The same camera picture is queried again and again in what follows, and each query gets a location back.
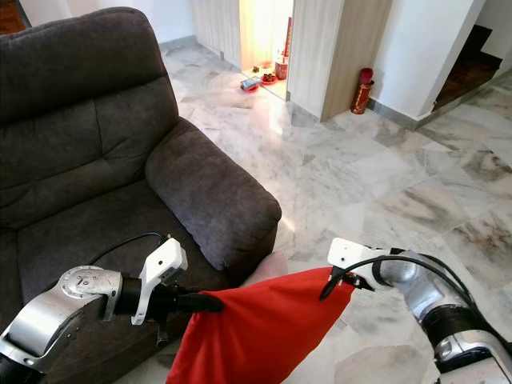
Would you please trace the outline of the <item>wood sided slatted partition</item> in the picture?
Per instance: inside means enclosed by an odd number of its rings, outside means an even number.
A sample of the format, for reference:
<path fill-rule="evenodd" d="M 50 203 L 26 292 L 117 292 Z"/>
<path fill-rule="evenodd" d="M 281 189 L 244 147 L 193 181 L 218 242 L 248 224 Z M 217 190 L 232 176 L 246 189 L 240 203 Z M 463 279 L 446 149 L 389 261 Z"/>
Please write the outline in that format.
<path fill-rule="evenodd" d="M 286 91 L 325 122 L 351 107 L 359 72 L 376 62 L 394 0 L 294 0 Z"/>

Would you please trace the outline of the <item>pale pink pillow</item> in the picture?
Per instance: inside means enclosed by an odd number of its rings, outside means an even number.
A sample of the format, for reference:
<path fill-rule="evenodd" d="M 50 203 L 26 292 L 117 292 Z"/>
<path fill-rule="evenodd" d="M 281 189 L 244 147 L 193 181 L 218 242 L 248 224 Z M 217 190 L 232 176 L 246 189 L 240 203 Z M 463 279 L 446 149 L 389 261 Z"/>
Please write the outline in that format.
<path fill-rule="evenodd" d="M 256 270 L 245 279 L 241 286 L 251 286 L 267 279 L 284 277 L 289 273 L 287 263 L 288 257 L 285 254 L 281 251 L 274 251 L 259 263 Z"/>

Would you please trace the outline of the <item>dark grey fabric sofa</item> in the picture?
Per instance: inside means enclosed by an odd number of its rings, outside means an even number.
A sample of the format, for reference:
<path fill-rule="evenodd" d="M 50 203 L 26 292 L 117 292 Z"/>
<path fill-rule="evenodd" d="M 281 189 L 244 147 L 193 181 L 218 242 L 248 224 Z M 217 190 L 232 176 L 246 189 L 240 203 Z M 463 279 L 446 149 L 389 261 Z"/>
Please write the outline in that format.
<path fill-rule="evenodd" d="M 161 235 L 178 284 L 240 286 L 274 248 L 278 200 L 178 110 L 129 7 L 0 39 L 0 293 L 15 315 L 76 266 L 136 278 Z"/>

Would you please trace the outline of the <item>red altar jar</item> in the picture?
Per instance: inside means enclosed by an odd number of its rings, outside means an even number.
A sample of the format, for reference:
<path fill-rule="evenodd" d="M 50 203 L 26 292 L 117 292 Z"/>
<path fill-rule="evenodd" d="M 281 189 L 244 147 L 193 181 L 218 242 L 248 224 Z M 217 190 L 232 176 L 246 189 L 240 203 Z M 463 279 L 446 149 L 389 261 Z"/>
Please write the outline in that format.
<path fill-rule="evenodd" d="M 288 55 L 279 55 L 275 61 L 274 73 L 279 81 L 285 81 L 288 78 L 290 58 Z"/>

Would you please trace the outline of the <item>red cylinder with gold print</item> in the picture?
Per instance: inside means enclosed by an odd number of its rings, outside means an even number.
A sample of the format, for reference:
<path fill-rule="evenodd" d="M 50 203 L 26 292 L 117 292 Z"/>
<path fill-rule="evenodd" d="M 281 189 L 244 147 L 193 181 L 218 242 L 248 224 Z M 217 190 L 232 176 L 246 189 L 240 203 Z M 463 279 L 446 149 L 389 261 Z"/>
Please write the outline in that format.
<path fill-rule="evenodd" d="M 352 114 L 364 114 L 370 99 L 370 92 L 374 84 L 374 71 L 372 67 L 363 67 L 359 72 L 358 88 L 356 88 Z"/>

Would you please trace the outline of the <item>white slatted partition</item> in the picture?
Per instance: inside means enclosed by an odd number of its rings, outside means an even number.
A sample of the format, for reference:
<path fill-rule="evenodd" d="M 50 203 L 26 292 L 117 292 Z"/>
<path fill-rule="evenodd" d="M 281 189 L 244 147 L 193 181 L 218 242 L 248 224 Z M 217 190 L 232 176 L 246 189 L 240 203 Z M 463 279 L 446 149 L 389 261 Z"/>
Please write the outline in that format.
<path fill-rule="evenodd" d="M 190 0 L 195 37 L 241 69 L 240 0 Z"/>

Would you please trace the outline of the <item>red pillow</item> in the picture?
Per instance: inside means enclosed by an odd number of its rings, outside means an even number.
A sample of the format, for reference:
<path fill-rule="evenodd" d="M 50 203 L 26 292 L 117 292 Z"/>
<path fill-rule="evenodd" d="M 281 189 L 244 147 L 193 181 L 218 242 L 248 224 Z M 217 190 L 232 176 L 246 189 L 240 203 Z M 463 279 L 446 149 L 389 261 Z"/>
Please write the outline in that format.
<path fill-rule="evenodd" d="M 351 282 L 329 267 L 215 291 L 220 312 L 194 312 L 166 384 L 282 384 L 318 347 L 350 303 Z"/>

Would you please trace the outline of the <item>dark wooden stair steps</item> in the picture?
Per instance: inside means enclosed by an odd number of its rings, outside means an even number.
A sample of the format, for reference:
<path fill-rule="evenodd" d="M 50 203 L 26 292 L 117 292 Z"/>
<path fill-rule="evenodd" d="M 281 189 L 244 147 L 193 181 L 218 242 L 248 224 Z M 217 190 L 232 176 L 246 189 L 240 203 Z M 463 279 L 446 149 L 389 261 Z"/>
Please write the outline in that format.
<path fill-rule="evenodd" d="M 512 19 L 494 28 L 475 23 L 440 88 L 432 112 L 439 112 L 508 70 L 512 70 Z"/>

